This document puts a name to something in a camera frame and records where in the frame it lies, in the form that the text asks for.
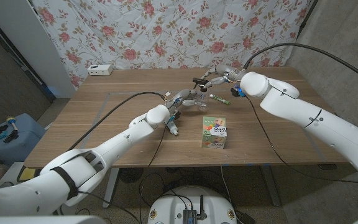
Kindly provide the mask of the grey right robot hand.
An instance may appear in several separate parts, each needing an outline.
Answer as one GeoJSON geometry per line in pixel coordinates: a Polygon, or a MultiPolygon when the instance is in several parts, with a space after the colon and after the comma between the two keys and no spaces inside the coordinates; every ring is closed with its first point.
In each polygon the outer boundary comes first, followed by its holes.
{"type": "Polygon", "coordinates": [[[223,83],[239,82],[246,74],[244,69],[234,68],[228,65],[217,65],[214,68],[210,68],[202,77],[205,80],[211,74],[217,74],[216,78],[207,81],[205,84],[199,84],[200,87],[208,89],[212,86],[221,85],[223,83]]]}

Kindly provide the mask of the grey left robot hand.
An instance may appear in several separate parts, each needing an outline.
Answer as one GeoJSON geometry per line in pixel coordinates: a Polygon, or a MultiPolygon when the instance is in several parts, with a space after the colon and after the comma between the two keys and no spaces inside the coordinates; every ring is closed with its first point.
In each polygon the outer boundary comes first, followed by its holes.
{"type": "Polygon", "coordinates": [[[178,111],[180,106],[197,106],[200,110],[206,109],[205,95],[193,89],[184,89],[168,100],[165,105],[170,114],[178,111]]]}

